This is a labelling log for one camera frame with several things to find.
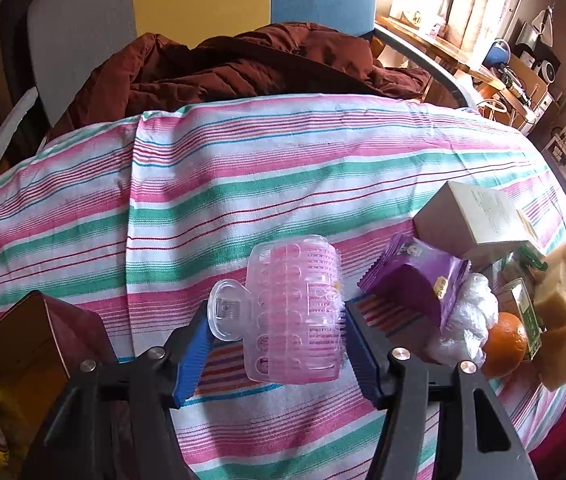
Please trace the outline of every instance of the chair armrest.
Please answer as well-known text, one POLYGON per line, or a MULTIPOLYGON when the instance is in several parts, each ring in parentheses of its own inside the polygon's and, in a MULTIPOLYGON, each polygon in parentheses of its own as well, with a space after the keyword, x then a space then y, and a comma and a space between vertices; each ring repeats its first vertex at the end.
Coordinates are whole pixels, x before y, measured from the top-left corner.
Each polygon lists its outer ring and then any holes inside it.
POLYGON ((454 97, 459 107, 472 108, 473 110, 477 109, 474 99, 472 99, 470 93, 459 84, 459 81, 454 79, 452 74, 441 68, 440 65, 423 54, 420 50, 386 28, 381 27, 378 23, 374 25, 374 35, 386 45, 394 48, 399 54, 403 54, 421 68, 430 72, 430 75, 432 75, 435 81, 440 83, 443 88, 452 94, 452 97, 454 97))
POLYGON ((28 110, 34 106, 37 98, 38 90, 36 87, 30 88, 23 94, 23 97, 19 99, 15 107, 12 108, 7 118, 3 121, 3 124, 0 125, 0 159, 5 154, 5 150, 14 136, 18 124, 28 110))

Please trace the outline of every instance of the pink translucent plastic object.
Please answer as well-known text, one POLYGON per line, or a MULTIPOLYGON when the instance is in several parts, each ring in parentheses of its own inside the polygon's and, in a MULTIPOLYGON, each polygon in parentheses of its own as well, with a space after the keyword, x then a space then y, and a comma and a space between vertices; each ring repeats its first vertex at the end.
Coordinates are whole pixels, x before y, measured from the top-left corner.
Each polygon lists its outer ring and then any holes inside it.
POLYGON ((331 381, 343 361, 339 253, 307 236, 255 246, 247 280, 221 280, 210 293, 207 319, 216 337, 243 339, 245 372, 253 381, 331 381))

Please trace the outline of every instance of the blue gripper pad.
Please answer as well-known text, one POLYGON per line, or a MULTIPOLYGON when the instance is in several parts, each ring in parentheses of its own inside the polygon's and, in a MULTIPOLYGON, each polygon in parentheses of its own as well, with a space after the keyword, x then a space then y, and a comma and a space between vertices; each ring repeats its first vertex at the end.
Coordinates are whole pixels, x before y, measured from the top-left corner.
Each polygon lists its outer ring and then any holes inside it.
POLYGON ((378 365, 347 305, 345 308, 345 348, 363 397, 377 408, 382 397, 378 365))
POLYGON ((172 394, 177 408, 194 394, 214 339, 207 317, 202 316, 177 367, 176 386, 172 394))

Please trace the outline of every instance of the curtain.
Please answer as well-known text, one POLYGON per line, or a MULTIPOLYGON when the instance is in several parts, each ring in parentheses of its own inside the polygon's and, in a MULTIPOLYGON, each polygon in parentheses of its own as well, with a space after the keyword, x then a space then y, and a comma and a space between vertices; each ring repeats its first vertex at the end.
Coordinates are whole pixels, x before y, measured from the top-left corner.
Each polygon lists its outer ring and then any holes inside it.
POLYGON ((453 0, 448 20, 448 41, 467 53, 474 52, 479 44, 482 48, 488 42, 492 44, 510 1, 453 0))

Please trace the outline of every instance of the blue kettle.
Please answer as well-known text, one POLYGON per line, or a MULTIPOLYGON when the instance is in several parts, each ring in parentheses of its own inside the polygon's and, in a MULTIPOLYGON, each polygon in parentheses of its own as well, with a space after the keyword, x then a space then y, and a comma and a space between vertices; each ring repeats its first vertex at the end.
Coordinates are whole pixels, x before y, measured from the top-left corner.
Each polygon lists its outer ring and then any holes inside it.
POLYGON ((510 46, 508 42, 501 39, 494 40, 490 50, 487 51, 487 56, 483 64, 487 68, 499 66, 500 64, 507 64, 510 61, 510 46))

